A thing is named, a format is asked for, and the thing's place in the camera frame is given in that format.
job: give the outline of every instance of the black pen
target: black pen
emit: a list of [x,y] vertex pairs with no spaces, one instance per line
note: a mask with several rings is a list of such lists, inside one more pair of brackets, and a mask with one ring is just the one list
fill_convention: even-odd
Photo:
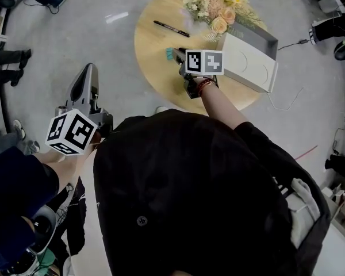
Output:
[[154,21],[154,23],[155,23],[155,24],[158,24],[158,25],[160,25],[160,26],[163,26],[163,27],[165,27],[165,28],[167,28],[167,29],[173,30],[175,33],[179,33],[180,35],[186,36],[186,37],[188,37],[188,38],[190,37],[190,35],[189,35],[188,33],[183,32],[182,30],[175,29],[175,28],[173,28],[172,26],[169,26],[169,25],[164,24],[163,22]]

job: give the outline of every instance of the peach rose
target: peach rose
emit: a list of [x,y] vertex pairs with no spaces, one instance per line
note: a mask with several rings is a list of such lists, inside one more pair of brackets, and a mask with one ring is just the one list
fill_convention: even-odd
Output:
[[222,17],[219,16],[212,21],[211,28],[213,31],[222,34],[228,29],[228,24]]
[[232,25],[235,21],[235,11],[232,7],[226,7],[220,11],[220,16],[229,24]]

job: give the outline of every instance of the table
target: table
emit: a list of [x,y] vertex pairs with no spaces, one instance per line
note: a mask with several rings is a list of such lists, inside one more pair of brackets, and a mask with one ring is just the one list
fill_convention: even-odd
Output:
[[[190,99],[184,90],[179,65],[174,60],[167,60],[166,48],[216,49],[217,43],[205,41],[201,34],[187,38],[154,24],[154,20],[158,20],[187,31],[181,9],[183,0],[152,0],[145,7],[135,29],[136,57],[147,81],[160,95],[182,109],[206,114],[202,100]],[[267,30],[262,21],[258,25]],[[260,93],[227,76],[217,78],[220,89],[239,110],[260,97]]]

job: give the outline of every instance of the red bracelet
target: red bracelet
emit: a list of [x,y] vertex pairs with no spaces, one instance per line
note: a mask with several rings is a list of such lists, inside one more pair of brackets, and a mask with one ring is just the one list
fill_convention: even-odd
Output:
[[198,96],[200,97],[202,92],[203,92],[203,88],[209,85],[215,84],[215,82],[211,79],[206,79],[203,82],[201,82],[198,86],[197,86],[197,91],[198,91]]

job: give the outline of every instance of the flower bouquet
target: flower bouquet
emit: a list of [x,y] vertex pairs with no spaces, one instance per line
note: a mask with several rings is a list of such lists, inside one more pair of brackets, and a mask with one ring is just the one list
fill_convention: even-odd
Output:
[[246,7],[248,0],[183,0],[183,3],[196,25],[210,29],[204,35],[206,41],[218,41],[225,32],[231,32],[237,15],[240,23],[249,27],[260,20],[250,7]]

